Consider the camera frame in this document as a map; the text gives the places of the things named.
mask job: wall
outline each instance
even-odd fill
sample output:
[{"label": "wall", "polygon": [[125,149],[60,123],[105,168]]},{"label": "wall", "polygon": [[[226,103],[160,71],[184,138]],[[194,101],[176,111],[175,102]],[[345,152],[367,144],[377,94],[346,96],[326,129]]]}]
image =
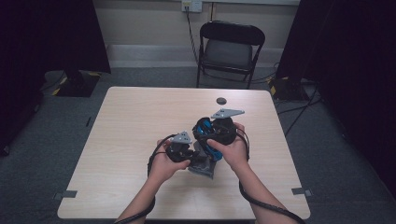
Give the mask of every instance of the wall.
[{"label": "wall", "polygon": [[[94,0],[108,45],[189,46],[189,25],[180,1]],[[199,28],[210,21],[212,3],[202,13],[191,13],[191,30],[198,42]],[[215,3],[213,20],[248,23],[266,34],[265,49],[283,49],[297,6]]]}]

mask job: person's right hand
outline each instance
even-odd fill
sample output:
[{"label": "person's right hand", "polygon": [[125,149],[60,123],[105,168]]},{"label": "person's right hand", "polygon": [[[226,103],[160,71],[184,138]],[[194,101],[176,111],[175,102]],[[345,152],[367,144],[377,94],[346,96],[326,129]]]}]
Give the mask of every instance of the person's right hand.
[{"label": "person's right hand", "polygon": [[[237,122],[235,122],[234,124],[237,128],[238,133],[243,136],[245,127]],[[208,145],[217,149],[223,154],[224,160],[227,161],[227,163],[231,166],[231,169],[233,169],[234,171],[239,166],[248,164],[247,149],[244,141],[239,136],[236,136],[235,140],[227,146],[224,146],[223,144],[213,139],[208,139],[206,142]]]}]

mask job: table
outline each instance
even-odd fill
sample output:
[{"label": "table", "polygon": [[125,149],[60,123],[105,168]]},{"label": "table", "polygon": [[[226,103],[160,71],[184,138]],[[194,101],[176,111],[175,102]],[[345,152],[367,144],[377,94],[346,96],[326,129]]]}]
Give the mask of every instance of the table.
[{"label": "table", "polygon": [[[226,105],[216,100],[223,97]],[[221,108],[243,109],[233,117],[246,126],[250,165],[261,181],[291,211],[308,218],[290,151],[268,91],[112,87],[63,198],[60,218],[116,218],[147,179],[147,163],[158,139],[187,131]],[[255,219],[241,196],[238,179],[225,160],[214,179],[178,171],[156,195],[150,219]]]}]

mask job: chair seat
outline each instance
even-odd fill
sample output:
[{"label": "chair seat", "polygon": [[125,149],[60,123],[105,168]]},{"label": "chair seat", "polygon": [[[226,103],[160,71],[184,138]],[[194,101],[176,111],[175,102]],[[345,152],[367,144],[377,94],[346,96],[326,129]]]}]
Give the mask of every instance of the chair seat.
[{"label": "chair seat", "polygon": [[218,40],[208,40],[203,65],[230,67],[250,70],[252,67],[252,47]]}]

